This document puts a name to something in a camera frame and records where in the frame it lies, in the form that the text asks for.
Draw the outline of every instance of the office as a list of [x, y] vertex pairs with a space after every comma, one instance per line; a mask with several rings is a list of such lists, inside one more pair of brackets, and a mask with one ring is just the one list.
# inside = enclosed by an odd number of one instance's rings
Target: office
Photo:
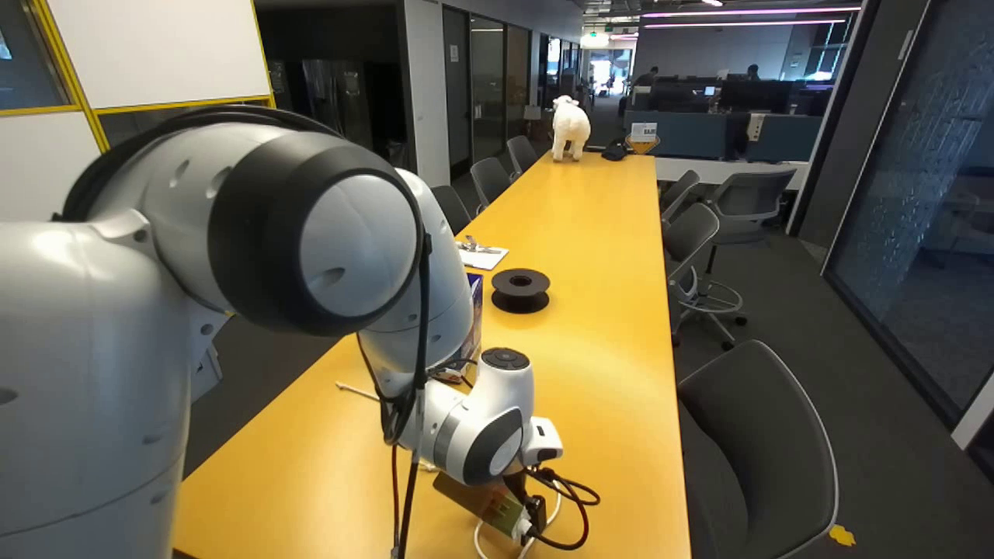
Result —
[[[246, 10], [242, 4], [229, 4], [229, 6], [242, 6], [242, 11], [225, 11], [225, 20], [229, 20], [234, 33], [220, 37], [219, 27], [204, 32], [202, 37], [197, 37], [199, 32], [191, 20], [191, 11], [204, 11], [204, 6], [188, 6], [188, 4], [171, 4], [177, 11], [149, 11], [149, 6], [144, 6], [146, 11], [133, 11], [124, 20], [133, 20], [133, 32], [124, 37], [121, 33], [121, 50], [115, 51], [115, 58], [94, 58], [94, 51], [103, 51], [98, 46], [87, 46], [87, 41], [99, 42], [99, 41], [113, 41], [115, 33], [103, 27], [103, 33], [87, 33], [87, 15], [94, 15], [90, 27], [106, 23], [109, 17], [99, 15], [98, 10], [90, 11], [80, 6], [68, 6], [68, 4], [50, 4], [53, 15], [59, 17], [71, 17], [76, 32], [66, 32], [66, 50], [77, 64], [77, 85], [87, 93], [87, 104], [99, 108], [98, 118], [121, 118], [121, 108], [127, 104], [163, 104], [163, 108], [175, 108], [175, 103], [199, 103], [199, 99], [241, 99], [241, 103], [271, 103], [271, 76], [266, 76], [266, 64], [264, 64], [264, 51], [260, 51], [260, 37], [254, 33], [254, 11]], [[521, 4], [500, 4], [487, 6], [487, 4], [456, 4], [456, 10], [467, 11], [479, 11], [479, 15], [490, 15], [500, 20], [512, 20], [512, 23], [534, 23], [538, 11], [534, 10], [515, 10]], [[432, 11], [432, 17], [423, 17], [423, 23], [416, 23], [413, 17], [408, 17], [408, 41], [425, 41], [425, 37], [438, 37], [441, 33], [441, 6], [438, 4], [416, 4], [408, 11]], [[858, 182], [858, 175], [864, 173], [864, 153], [869, 150], [873, 136], [877, 136], [877, 118], [869, 114], [884, 114], [884, 104], [889, 103], [889, 89], [884, 85], [884, 76], [902, 73], [902, 64], [896, 58], [896, 51], [902, 51], [904, 42], [904, 32], [920, 23], [920, 11], [913, 11], [908, 4], [877, 4], [877, 17], [873, 27], [868, 32], [868, 63], [854, 64], [854, 76], [851, 76], [851, 89], [849, 89], [849, 103], [864, 103], [868, 108], [851, 108], [842, 110], [836, 122], [836, 140], [827, 142], [825, 150], [825, 169], [821, 175], [811, 182], [811, 196], [817, 196], [817, 201], [807, 204], [807, 216], [800, 228], [800, 237], [817, 249], [829, 249], [833, 237], [838, 228], [838, 219], [844, 213], [849, 204], [849, 191]], [[569, 27], [557, 11], [549, 15], [547, 27], [538, 32], [560, 32], [562, 37], [569, 37]], [[160, 42], [169, 50], [144, 50], [144, 56], [132, 56], [138, 51], [138, 42]], [[425, 50], [410, 50], [410, 51], [423, 51], [421, 58], [410, 63], [410, 76], [425, 76], [423, 83], [423, 97], [413, 97], [413, 146], [416, 146], [416, 168], [429, 182], [448, 182], [450, 181], [450, 165], [445, 162], [445, 142], [438, 142], [432, 136], [432, 129], [448, 129], [448, 125], [441, 125], [445, 114], [445, 71], [438, 64], [429, 64], [432, 58], [445, 58], [441, 51], [445, 46], [436, 42], [436, 51]], [[127, 67], [124, 73], [109, 73], [109, 71], [87, 71], [87, 67]], [[157, 76], [160, 71], [149, 67], [163, 67], [163, 71], [191, 71], [188, 79], [177, 79], [175, 73], [166, 73], [163, 79]], [[22, 114], [4, 114], [0, 129], [14, 134], [17, 140], [4, 140], [4, 168], [11, 168], [11, 175], [19, 175], [14, 182], [4, 181], [4, 216], [46, 216], [59, 207], [68, 175], [76, 175], [103, 146], [109, 146], [109, 140], [99, 140], [99, 134], [94, 134], [94, 114], [80, 110], [80, 108], [59, 108], [59, 110], [22, 110]], [[973, 237], [946, 237], [946, 240], [930, 240], [930, 243], [946, 243], [946, 245], [961, 245], [975, 243]], [[284, 351], [286, 356], [306, 363], [315, 361], [315, 352], [303, 351], [309, 344], [303, 340], [286, 340]]]

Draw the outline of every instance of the wooden table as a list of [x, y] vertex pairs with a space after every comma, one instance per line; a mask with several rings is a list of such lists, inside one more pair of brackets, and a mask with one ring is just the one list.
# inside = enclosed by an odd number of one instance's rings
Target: wooden table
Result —
[[[666, 304], [656, 162], [538, 162], [467, 228], [508, 245], [496, 271], [549, 276], [549, 308], [505, 312], [485, 304], [485, 346], [534, 363], [534, 411], [565, 442], [557, 472], [600, 491], [579, 553], [689, 556], [687, 495]], [[384, 559], [392, 549], [388, 446], [355, 338], [339, 340], [286, 393], [234, 433], [179, 487], [175, 544], [199, 559]], [[462, 559], [476, 517], [421, 479], [410, 559]], [[549, 536], [580, 517], [562, 506]], [[487, 535], [490, 556], [512, 556]]]

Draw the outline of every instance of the white robotic arm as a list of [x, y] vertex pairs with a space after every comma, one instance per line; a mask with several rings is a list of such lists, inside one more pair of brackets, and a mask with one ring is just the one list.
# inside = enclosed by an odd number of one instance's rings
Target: white robotic arm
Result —
[[202, 110], [87, 168], [53, 223], [0, 223], [0, 556], [171, 553], [197, 372], [229, 312], [362, 331], [381, 428], [467, 483], [534, 445], [532, 367], [474, 356], [432, 190], [315, 122]]

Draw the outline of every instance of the gray floor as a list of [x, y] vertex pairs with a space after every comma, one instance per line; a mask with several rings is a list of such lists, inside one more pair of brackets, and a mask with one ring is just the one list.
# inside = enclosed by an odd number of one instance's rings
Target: gray floor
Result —
[[[722, 249], [714, 276], [745, 296], [750, 325], [807, 384], [842, 472], [838, 524], [858, 547], [813, 544], [805, 559], [990, 559], [994, 483], [961, 453], [930, 404], [869, 338], [813, 256], [782, 237]], [[676, 351], [687, 372], [719, 338], [689, 324]]]

